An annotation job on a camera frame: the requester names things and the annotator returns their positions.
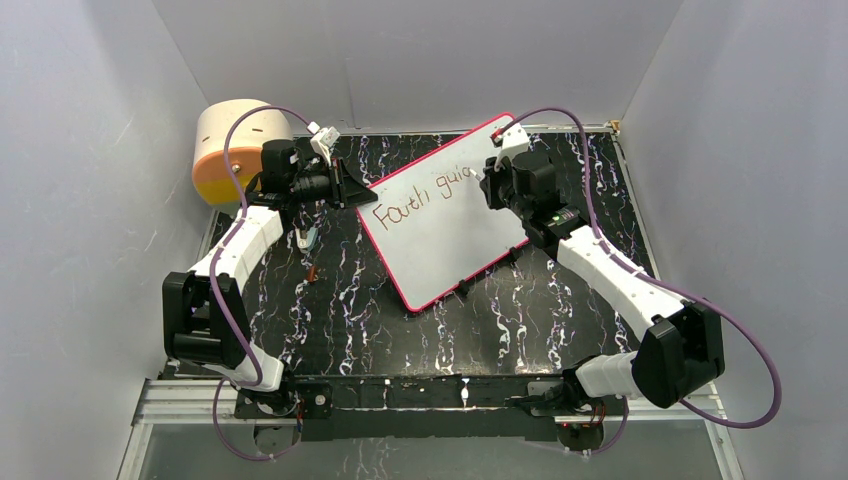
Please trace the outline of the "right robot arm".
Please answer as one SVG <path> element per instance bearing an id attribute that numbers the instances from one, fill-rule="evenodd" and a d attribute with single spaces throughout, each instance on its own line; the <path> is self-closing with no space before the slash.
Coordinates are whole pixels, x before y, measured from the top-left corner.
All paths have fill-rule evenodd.
<path id="1" fill-rule="evenodd" d="M 668 408 L 724 373 L 720 315 L 641 279 L 632 261 L 615 261 L 587 216 L 562 200 L 550 155 L 490 157 L 477 177 L 490 209 L 515 214 L 529 242 L 583 279 L 639 338 L 636 351 L 590 356 L 564 370 L 560 386 L 516 406 L 587 414 L 603 397 L 618 395 Z"/>

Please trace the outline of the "pink framed whiteboard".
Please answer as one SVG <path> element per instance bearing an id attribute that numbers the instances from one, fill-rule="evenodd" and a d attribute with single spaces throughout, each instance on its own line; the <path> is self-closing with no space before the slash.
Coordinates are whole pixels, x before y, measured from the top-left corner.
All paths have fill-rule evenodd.
<path id="1" fill-rule="evenodd" d="M 378 200 L 357 215 L 407 310 L 427 308 L 526 244 L 520 220 L 489 209 L 471 176 L 496 155 L 491 135 L 512 118 L 496 116 L 370 185 Z"/>

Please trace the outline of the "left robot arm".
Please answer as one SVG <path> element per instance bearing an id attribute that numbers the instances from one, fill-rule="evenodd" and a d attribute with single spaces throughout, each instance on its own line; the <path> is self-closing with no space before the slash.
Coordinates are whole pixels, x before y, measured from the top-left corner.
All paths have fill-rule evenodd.
<path id="1" fill-rule="evenodd" d="M 252 340 L 244 287 L 302 205 L 348 209 L 378 195 L 343 162 L 308 154 L 292 140 L 267 141 L 259 153 L 261 169 L 243 190 L 246 210 L 202 260 L 163 281 L 164 349 L 172 360 L 221 374 L 263 412 L 286 416 L 299 391 L 285 362 Z"/>

